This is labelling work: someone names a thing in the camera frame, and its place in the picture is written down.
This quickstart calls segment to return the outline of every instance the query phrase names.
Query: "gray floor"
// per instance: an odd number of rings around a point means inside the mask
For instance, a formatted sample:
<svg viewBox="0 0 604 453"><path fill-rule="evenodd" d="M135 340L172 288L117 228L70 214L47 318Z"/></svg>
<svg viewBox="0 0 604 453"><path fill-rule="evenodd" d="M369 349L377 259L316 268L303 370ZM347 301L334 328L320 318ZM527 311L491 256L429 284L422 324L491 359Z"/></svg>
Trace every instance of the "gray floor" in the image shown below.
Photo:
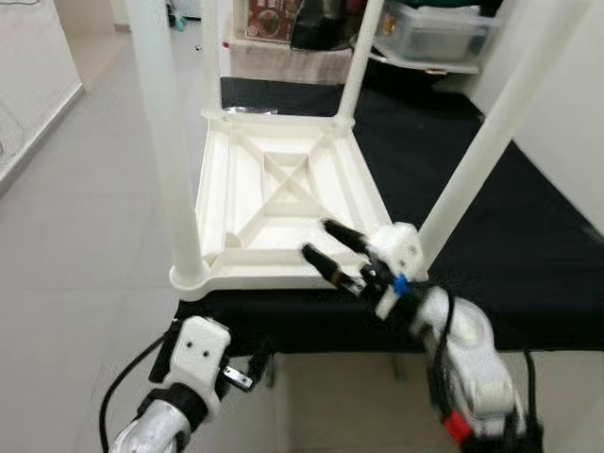
<svg viewBox="0 0 604 453"><path fill-rule="evenodd" d="M196 31L174 35L193 178L205 137ZM0 451L100 451L103 392L168 326L176 295L150 146L128 45L0 200ZM405 358L403 381L390 359L279 358L276 388L233 392L189 451L455 451L428 406L422 359ZM506 360L524 381L519 358ZM149 366L116 394L112 435L148 390ZM539 366L548 451L601 451L601 355L540 355Z"/></svg>

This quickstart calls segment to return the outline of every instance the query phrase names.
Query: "black tablecloth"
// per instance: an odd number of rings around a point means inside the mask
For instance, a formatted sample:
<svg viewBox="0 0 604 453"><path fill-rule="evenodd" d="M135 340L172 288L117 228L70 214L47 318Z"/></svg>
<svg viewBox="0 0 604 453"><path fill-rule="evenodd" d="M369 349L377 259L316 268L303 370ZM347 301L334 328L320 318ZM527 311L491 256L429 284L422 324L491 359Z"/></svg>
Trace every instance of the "black tablecloth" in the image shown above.
<svg viewBox="0 0 604 453"><path fill-rule="evenodd" d="M224 106L332 115L342 87L224 78ZM393 221L417 227L480 127L459 94L363 90L354 133ZM604 349L604 241L511 144L430 271L490 316L500 349ZM410 350L336 292L216 292L203 300L248 352L266 331L283 351ZM190 310L191 306L182 306Z"/></svg>

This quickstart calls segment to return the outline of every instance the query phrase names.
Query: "plastic storage box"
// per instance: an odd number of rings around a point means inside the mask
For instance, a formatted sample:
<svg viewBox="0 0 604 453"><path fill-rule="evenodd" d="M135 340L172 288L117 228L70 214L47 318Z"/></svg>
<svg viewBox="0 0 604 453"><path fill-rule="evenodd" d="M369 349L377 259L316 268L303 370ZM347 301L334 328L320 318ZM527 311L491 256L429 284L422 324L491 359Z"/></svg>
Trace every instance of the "plastic storage box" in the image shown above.
<svg viewBox="0 0 604 453"><path fill-rule="evenodd" d="M496 28L479 7L411 8L386 2L375 47L388 58L475 65Z"/></svg>

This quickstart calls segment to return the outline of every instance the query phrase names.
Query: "red part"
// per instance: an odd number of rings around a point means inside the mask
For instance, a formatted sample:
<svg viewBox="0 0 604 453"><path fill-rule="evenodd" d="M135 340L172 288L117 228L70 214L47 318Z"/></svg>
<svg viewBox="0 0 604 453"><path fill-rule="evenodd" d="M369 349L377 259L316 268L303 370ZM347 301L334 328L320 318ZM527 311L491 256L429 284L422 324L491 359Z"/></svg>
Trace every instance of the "red part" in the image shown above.
<svg viewBox="0 0 604 453"><path fill-rule="evenodd" d="M455 411L451 412L449 416L446 417L443 425L453 440L458 444L461 444L472 435L472 429L465 423L465 420L461 418L461 415Z"/></svg>

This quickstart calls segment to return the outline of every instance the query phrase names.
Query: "white pole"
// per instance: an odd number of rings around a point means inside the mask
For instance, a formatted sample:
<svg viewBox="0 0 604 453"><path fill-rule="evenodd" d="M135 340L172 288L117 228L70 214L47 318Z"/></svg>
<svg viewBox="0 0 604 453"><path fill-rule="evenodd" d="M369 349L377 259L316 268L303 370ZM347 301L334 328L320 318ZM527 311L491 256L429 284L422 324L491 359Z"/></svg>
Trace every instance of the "white pole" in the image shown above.
<svg viewBox="0 0 604 453"><path fill-rule="evenodd" d="M419 234L428 270L529 112L580 19L586 0L560 0L543 36L521 59L484 124L449 179Z"/></svg>
<svg viewBox="0 0 604 453"><path fill-rule="evenodd" d="M354 121L355 108L357 107L359 93L361 92L361 83L365 75L371 46L374 44L374 37L383 5L384 0L369 0L365 13L362 16L361 30L357 38L355 53L350 62L350 69L348 70L344 92L340 100L340 107L336 114L336 119L344 123Z"/></svg>
<svg viewBox="0 0 604 453"><path fill-rule="evenodd" d="M201 57L203 64L204 103L206 118L218 118L222 114L220 66L218 64L218 29L216 0L201 1Z"/></svg>
<svg viewBox="0 0 604 453"><path fill-rule="evenodd" d="M126 5L174 260L170 279L186 293L202 285L207 268L201 260L166 4L127 0Z"/></svg>

